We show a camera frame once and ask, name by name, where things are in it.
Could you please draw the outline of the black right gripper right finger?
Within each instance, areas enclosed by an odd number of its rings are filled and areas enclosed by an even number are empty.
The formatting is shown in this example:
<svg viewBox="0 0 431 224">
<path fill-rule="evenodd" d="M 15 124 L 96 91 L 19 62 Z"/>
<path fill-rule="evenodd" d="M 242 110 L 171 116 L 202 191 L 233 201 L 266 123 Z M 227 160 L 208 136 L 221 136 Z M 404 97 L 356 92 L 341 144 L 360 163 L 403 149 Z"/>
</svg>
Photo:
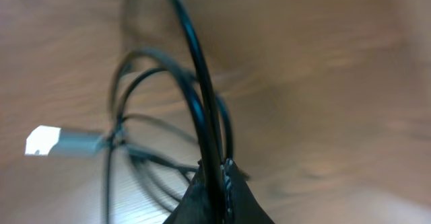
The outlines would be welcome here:
<svg viewBox="0 0 431 224">
<path fill-rule="evenodd" d="M 227 224 L 274 224 L 261 208 L 248 187 L 240 169 L 232 159 L 223 166 L 225 217 Z"/>
</svg>

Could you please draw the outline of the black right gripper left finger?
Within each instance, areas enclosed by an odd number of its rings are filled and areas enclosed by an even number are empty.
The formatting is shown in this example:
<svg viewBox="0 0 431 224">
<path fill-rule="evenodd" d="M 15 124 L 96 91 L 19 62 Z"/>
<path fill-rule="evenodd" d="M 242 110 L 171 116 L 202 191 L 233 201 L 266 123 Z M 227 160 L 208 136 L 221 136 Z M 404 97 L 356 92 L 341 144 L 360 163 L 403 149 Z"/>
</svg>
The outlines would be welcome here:
<svg viewBox="0 0 431 224">
<path fill-rule="evenodd" d="M 179 205 L 163 224 L 214 224 L 215 222 L 215 215 L 203 181 L 203 171 L 199 167 Z"/>
</svg>

